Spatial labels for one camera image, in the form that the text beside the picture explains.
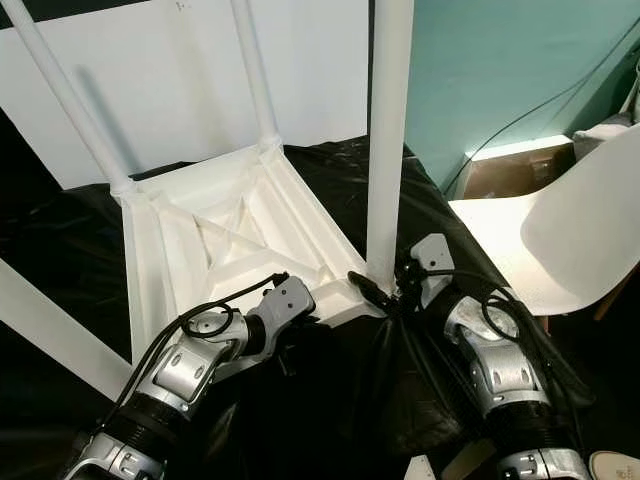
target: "chair leg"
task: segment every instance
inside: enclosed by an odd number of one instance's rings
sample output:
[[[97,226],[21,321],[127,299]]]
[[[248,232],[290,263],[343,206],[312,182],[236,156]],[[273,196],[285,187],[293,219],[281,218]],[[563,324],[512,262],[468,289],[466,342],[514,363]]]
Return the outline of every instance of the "chair leg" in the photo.
[[[442,471],[442,480],[462,480],[470,477],[495,453],[493,443],[486,438],[467,444]]]
[[[544,331],[547,332],[547,335],[549,335],[549,317],[547,315],[542,315],[540,317],[536,317],[536,320],[540,322],[540,325],[542,326],[542,328],[544,328]]]
[[[1,259],[0,321],[111,400],[131,375],[131,365]]]
[[[609,311],[609,308],[611,308],[611,305],[613,305],[613,302],[616,301],[618,295],[620,295],[622,290],[624,290],[624,287],[627,285],[631,277],[633,277],[633,274],[636,272],[636,270],[638,270],[638,266],[631,270],[629,274],[624,277],[622,281],[602,299],[600,305],[598,306],[598,309],[596,310],[596,313],[593,314],[593,319],[596,322],[599,322],[604,318],[604,316]]]

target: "wooden chair leg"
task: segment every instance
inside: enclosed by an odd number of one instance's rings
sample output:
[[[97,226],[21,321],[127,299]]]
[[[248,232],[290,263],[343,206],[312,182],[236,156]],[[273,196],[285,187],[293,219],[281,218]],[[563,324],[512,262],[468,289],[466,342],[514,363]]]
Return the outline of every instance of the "wooden chair leg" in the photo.
[[[442,480],[462,480],[496,453],[493,443],[484,438],[467,444],[442,471]]]
[[[536,317],[536,320],[540,322],[540,325],[542,325],[544,331],[547,332],[547,335],[549,335],[549,317],[547,315],[542,315],[540,317]]]
[[[636,270],[638,270],[637,266],[636,268],[631,270],[629,274],[624,277],[622,281],[602,299],[600,305],[598,306],[598,309],[596,310],[596,313],[593,314],[593,319],[596,322],[599,322],[604,318],[604,316],[609,311],[609,308],[611,308],[611,305],[613,305],[613,302],[616,301],[618,295],[620,295],[622,290],[624,290],[625,285],[629,283],[629,280],[631,279],[631,277],[633,277],[633,274],[636,272]]]

